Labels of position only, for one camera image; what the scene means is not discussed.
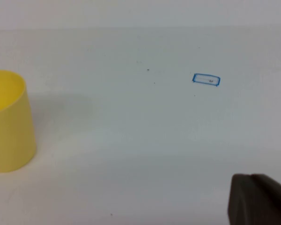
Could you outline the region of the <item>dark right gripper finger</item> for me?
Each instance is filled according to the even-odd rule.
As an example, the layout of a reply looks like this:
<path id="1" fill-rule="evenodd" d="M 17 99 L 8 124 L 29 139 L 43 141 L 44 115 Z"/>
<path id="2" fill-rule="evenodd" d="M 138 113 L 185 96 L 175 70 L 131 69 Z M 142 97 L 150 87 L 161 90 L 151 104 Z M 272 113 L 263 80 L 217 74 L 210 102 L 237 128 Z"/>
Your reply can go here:
<path id="1" fill-rule="evenodd" d="M 281 184 L 265 174 L 234 174 L 228 218 L 231 225 L 281 225 Z"/>

